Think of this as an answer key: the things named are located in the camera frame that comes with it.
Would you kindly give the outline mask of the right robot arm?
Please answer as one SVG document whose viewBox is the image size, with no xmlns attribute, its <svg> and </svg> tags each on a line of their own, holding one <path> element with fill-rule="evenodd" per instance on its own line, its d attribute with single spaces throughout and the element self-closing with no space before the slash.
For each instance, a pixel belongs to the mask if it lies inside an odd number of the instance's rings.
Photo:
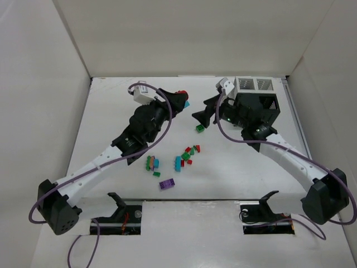
<svg viewBox="0 0 357 268">
<path fill-rule="evenodd" d="M 329 170 L 293 148 L 273 128 L 280 114 L 275 94 L 238 93 L 229 98 L 224 92 L 204 101 L 205 109 L 192 114 L 204 128 L 210 123 L 222 128 L 221 121 L 240 127 L 241 139 L 234 139 L 225 131 L 222 135 L 235 143 L 245 143 L 256 152 L 270 158 L 288 172 L 303 187 L 302 197 L 289 196 L 282 203 L 282 195 L 272 200 L 267 196 L 265 207 L 269 212 L 303 214 L 313 223 L 325 224 L 348 205 L 356 211 L 356 200 L 347 186 L 346 175 L 340 169 Z"/>
</svg>

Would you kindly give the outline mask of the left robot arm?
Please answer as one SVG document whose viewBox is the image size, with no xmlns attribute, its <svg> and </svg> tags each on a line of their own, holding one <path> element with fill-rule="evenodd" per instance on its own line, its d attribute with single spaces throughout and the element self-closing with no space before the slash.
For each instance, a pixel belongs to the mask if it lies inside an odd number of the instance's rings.
<svg viewBox="0 0 357 268">
<path fill-rule="evenodd" d="M 55 235 L 63 235 L 83 219 L 112 219 L 124 213 L 126 204 L 116 193 L 99 200 L 85 195 L 109 177 L 115 164 L 126 168 L 157 145 L 163 139 L 159 134 L 162 125 L 171 123 L 189 98 L 184 90 L 170 93 L 161 88 L 156 89 L 156 97 L 150 97 L 146 92 L 149 88 L 145 83 L 129 87 L 139 107 L 129 118 L 128 126 L 99 156 L 64 178 L 53 183 L 46 179 L 38 186 L 34 208 Z"/>
</svg>

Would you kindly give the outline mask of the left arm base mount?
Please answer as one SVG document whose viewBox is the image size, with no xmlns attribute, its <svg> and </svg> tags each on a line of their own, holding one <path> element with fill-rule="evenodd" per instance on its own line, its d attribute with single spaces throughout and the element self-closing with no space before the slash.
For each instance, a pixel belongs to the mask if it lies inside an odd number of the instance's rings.
<svg viewBox="0 0 357 268">
<path fill-rule="evenodd" d="M 117 193 L 107 196 L 115 201 L 116 208 L 109 216 L 96 218 L 103 236 L 132 236 L 141 234 L 142 204 L 140 200 L 123 200 Z"/>
</svg>

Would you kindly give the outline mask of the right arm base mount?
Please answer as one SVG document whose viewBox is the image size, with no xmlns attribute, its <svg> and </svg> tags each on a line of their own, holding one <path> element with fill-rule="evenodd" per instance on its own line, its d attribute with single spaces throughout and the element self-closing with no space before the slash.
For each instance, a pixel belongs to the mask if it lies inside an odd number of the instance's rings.
<svg viewBox="0 0 357 268">
<path fill-rule="evenodd" d="M 278 191 L 272 191 L 260 199 L 240 202 L 239 219 L 243 224 L 244 235 L 294 235 L 295 230 L 290 216 L 275 214 L 267 201 Z"/>
</svg>

